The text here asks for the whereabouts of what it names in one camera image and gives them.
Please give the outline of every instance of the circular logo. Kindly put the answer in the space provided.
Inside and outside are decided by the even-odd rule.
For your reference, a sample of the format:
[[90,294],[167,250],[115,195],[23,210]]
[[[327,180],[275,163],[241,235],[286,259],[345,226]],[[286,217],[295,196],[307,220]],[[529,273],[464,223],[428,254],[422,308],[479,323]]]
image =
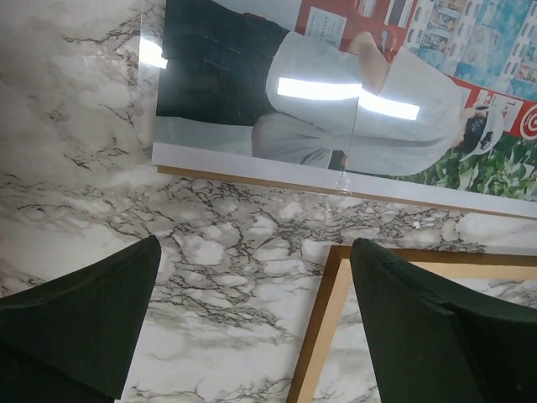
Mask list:
[[537,105],[534,105],[522,118],[520,122],[520,134],[526,140],[537,139]]

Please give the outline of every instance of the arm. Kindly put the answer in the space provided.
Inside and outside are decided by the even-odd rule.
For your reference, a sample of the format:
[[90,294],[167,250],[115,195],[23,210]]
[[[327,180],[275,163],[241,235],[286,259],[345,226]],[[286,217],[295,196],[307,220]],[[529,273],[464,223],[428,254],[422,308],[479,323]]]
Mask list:
[[364,89],[379,94],[388,77],[390,64],[378,50],[372,35],[369,32],[358,34],[349,44],[347,52],[358,56]]

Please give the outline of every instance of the person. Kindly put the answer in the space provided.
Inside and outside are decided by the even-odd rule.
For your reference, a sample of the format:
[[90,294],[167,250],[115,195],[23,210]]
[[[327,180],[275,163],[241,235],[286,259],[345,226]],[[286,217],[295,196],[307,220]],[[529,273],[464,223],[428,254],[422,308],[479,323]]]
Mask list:
[[253,126],[254,157],[327,167],[343,150],[348,169],[412,175],[503,132],[501,114],[463,109],[449,77],[405,48],[388,62],[368,32],[341,52],[211,0],[168,0],[163,57],[157,115]]

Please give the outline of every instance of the marble surface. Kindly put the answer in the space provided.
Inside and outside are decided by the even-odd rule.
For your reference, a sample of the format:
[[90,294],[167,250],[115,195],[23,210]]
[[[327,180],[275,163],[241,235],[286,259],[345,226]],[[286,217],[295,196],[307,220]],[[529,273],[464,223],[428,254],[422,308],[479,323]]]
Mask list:
[[[163,4],[0,0],[0,290],[155,233],[164,251],[123,402],[283,402],[329,245],[537,254],[537,222],[159,175]],[[537,283],[466,280],[537,307]],[[352,292],[315,401],[378,402]]]

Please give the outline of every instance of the poster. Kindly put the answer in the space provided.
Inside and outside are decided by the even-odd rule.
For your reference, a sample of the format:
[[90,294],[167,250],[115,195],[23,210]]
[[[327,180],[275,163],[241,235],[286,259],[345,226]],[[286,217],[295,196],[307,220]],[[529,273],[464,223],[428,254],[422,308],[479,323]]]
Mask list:
[[536,8],[168,0],[153,162],[537,217]]

